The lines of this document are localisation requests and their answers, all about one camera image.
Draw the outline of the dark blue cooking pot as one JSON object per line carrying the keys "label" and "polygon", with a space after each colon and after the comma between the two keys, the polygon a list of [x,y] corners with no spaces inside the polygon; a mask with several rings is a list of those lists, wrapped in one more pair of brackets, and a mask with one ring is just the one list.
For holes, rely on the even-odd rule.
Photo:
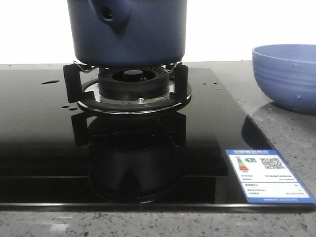
{"label": "dark blue cooking pot", "polygon": [[185,54],[185,0],[69,0],[76,58],[114,68],[158,66]]}

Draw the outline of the light blue ceramic bowl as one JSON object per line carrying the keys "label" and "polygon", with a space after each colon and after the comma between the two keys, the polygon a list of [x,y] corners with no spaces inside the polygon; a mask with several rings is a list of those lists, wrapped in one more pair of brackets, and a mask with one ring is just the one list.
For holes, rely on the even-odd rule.
{"label": "light blue ceramic bowl", "polygon": [[316,113],[316,46],[272,44],[252,49],[255,80],[280,107]]}

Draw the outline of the black glass gas cooktop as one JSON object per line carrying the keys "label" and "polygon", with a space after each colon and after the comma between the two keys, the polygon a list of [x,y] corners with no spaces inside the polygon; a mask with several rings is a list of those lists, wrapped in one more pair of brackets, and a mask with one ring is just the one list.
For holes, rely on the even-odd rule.
{"label": "black glass gas cooktop", "polygon": [[0,207],[34,210],[309,212],[249,203],[226,150],[275,150],[209,68],[193,98],[150,117],[67,102],[61,70],[0,72]]}

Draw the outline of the blue energy label sticker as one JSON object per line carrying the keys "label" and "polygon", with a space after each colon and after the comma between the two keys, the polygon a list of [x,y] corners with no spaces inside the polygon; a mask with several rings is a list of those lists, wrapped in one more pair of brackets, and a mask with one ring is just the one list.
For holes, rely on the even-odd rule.
{"label": "blue energy label sticker", "polygon": [[226,150],[249,203],[311,203],[309,193],[276,150]]}

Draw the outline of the black pot support grate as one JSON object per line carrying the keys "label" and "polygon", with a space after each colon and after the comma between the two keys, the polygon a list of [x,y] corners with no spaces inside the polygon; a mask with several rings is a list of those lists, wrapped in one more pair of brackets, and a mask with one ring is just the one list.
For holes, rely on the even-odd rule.
{"label": "black pot support grate", "polygon": [[98,77],[81,83],[80,73],[90,73],[95,67],[73,63],[63,67],[68,101],[76,102],[82,110],[96,114],[139,115],[180,109],[191,100],[191,86],[188,83],[188,66],[176,62],[161,67],[169,74],[169,90],[164,95],[137,100],[115,100],[99,93]]}

